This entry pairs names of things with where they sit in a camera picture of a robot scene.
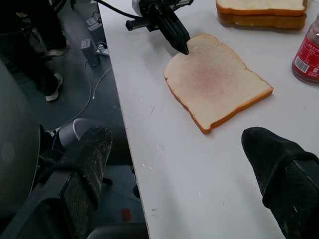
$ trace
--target black pants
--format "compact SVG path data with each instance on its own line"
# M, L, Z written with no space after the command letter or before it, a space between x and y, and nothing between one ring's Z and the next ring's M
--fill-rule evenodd
M52 95L58 84L53 73L22 33L6 34L21 31L15 20L16 12L29 15L48 49L66 46L58 18L47 0L10 0L0 10L0 52L34 81L45 95Z

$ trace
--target bread slice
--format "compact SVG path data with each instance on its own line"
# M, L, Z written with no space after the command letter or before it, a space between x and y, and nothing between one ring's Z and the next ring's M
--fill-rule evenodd
M252 27L274 27L281 29L302 29L305 26L307 15L302 16L275 16L256 15L240 16L235 14L224 14L218 12L219 19L225 24Z
M187 46L189 54L175 55L164 77L203 133L272 93L266 81L214 36L198 35Z
M216 0L220 13L235 15L301 16L307 0Z

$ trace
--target gray floor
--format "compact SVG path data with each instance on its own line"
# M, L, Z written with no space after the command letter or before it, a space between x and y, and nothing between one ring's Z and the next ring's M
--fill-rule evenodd
M77 0L75 10L67 4L59 13L63 23L64 34L71 46L71 51L48 62L52 71L59 72L64 78L64 85L59 99L47 103L44 96L35 89L32 82L23 74L15 75L19 85L30 102L35 117L45 130L62 126L75 117L87 104L90 96L90 84L94 90L99 78L111 67L110 58L101 56L98 66L85 66L85 58L81 52L81 41L90 38L86 20L97 10L96 4L90 0ZM111 129L113 148L108 164L129 163L130 151L126 139L125 128L119 106L118 94L113 71L109 71L101 80L95 94L85 111L78 118L96 120ZM108 166L105 172L114 185L111 188L103 186L100 211L95 217L95 224L118 223L123 221L122 209L131 212L131 222L144 222L141 202L133 195L134 177L128 166Z

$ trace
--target stack of bread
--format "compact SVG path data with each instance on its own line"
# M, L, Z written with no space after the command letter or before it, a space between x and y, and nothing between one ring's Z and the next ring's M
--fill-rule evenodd
M220 20L252 27L302 29L307 0L216 0Z

